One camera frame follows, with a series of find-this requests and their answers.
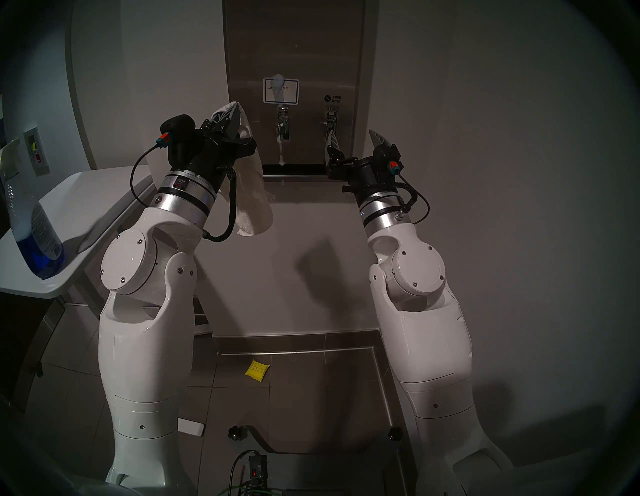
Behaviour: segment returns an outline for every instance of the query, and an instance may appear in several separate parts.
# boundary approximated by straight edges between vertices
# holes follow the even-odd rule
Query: yellow sponge
[[[249,376],[251,379],[257,380],[258,382],[262,382],[262,379],[264,379],[264,375],[267,373],[268,368],[268,365],[261,364],[260,362],[252,360],[251,365],[249,365],[249,370],[247,370],[244,375]]]

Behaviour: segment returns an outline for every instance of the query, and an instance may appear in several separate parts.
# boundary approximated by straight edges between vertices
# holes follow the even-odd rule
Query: wall outlet
[[[27,153],[31,160],[31,166],[36,175],[48,174],[49,164],[44,156],[44,150],[42,149],[42,142],[40,141],[40,135],[38,134],[38,127],[28,130],[24,133],[24,143],[27,146]]]

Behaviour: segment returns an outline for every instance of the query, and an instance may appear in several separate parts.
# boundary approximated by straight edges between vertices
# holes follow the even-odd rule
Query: stainless steel dispenser
[[[364,1],[225,1],[224,19],[229,99],[246,111],[265,179],[326,179],[331,129],[352,154]]]

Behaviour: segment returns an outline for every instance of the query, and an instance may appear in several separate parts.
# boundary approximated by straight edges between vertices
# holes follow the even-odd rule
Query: white towel
[[[224,112],[237,102],[231,102],[220,110]],[[240,138],[251,138],[251,127],[246,118],[242,105],[240,109]],[[250,157],[236,160],[234,165],[237,177],[236,194],[236,225],[240,236],[254,236],[265,232],[273,224],[273,213],[264,191],[264,179],[262,178],[262,162],[258,149]],[[223,198],[229,201],[229,180],[225,179],[220,187]]]

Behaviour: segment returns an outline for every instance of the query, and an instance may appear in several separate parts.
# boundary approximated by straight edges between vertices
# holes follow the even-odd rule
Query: sticker
[[[189,180],[185,177],[178,177],[173,183],[173,187],[175,189],[185,190],[187,189],[187,184],[189,184]]]
[[[280,79],[278,81],[276,77],[265,77],[262,80],[262,101],[264,103],[298,105],[299,87],[300,81],[297,79]]]
[[[58,260],[62,243],[39,203],[31,211],[31,232],[40,251],[51,260]]]

